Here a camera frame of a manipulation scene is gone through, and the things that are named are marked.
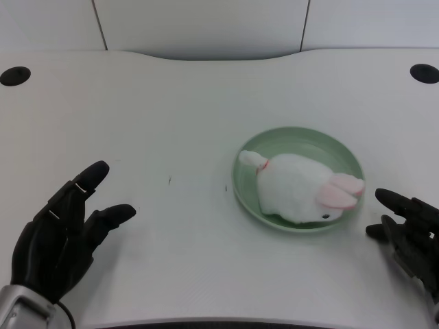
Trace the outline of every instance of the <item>table surface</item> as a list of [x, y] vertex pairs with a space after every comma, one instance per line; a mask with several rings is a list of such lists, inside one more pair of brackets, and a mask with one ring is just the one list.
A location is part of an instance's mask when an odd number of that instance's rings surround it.
[[[0, 284], [9, 282], [25, 223], [67, 180], [105, 160], [110, 174], [87, 213], [118, 203], [138, 213], [111, 232], [63, 299], [78, 327], [199, 317], [432, 327], [423, 290], [364, 234], [390, 214], [374, 199], [378, 187], [439, 204], [439, 84], [414, 80], [418, 63], [439, 67], [439, 50], [324, 50], [242, 62], [1, 54], [0, 72], [26, 66], [32, 76], [0, 86]], [[320, 130], [357, 156], [367, 189], [356, 220], [291, 234], [238, 204], [235, 154], [279, 126]]]

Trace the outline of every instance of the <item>rabbit ear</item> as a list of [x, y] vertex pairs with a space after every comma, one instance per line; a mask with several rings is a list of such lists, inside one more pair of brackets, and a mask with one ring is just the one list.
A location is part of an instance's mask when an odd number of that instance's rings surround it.
[[361, 195], [364, 192], [364, 181], [346, 173], [336, 173], [329, 182], [349, 194]]
[[317, 193], [316, 201], [327, 208], [352, 209], [357, 199], [331, 183], [323, 184]]

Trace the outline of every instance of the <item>stuffed bunny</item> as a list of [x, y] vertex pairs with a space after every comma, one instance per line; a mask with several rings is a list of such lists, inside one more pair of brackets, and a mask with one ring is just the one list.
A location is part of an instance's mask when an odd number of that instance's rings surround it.
[[297, 154], [279, 154], [268, 160], [242, 151], [239, 160], [257, 168], [257, 191], [263, 214], [278, 214], [296, 223], [332, 221], [357, 204], [364, 181], [334, 173], [324, 164]]

